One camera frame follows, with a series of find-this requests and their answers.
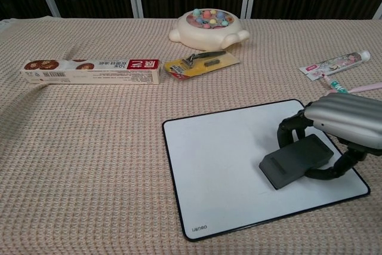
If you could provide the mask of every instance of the red and white box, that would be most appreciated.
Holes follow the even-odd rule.
[[[21,74],[34,84],[159,84],[161,69],[158,59],[36,60]]]

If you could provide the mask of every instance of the white mouse pad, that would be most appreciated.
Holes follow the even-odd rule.
[[[163,123],[183,233],[196,241],[266,223],[370,193],[355,170],[324,181],[302,177],[276,190],[258,165],[279,149],[280,122],[303,105],[287,100],[265,105],[172,119]],[[330,139],[315,133],[334,156],[341,153]]]

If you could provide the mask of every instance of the white plastic toy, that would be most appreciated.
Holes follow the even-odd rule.
[[[240,20],[224,10],[194,9],[179,17],[176,28],[169,34],[173,42],[199,50],[224,49],[249,38]]]

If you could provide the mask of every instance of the beige knit tablecloth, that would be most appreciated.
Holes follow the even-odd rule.
[[[36,85],[19,74],[27,59],[165,62],[194,53],[170,42],[173,24],[47,17],[16,20],[0,33],[0,253],[382,253],[375,156],[356,167],[371,187],[367,197],[186,241],[161,130],[182,116],[316,100],[327,86],[298,68],[359,50],[370,61],[333,78],[347,88],[382,81],[380,20],[243,20],[251,39],[228,49],[241,63],[186,81]],[[382,90],[361,95],[382,100]]]

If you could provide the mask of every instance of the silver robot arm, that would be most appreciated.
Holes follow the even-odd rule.
[[[278,129],[280,148],[293,143],[293,130],[297,137],[305,137],[307,127],[315,127],[336,136],[347,145],[347,151],[333,167],[312,169],[305,176],[329,180],[342,176],[368,153],[382,155],[382,102],[352,94],[331,93],[309,103],[296,115],[284,119]]]

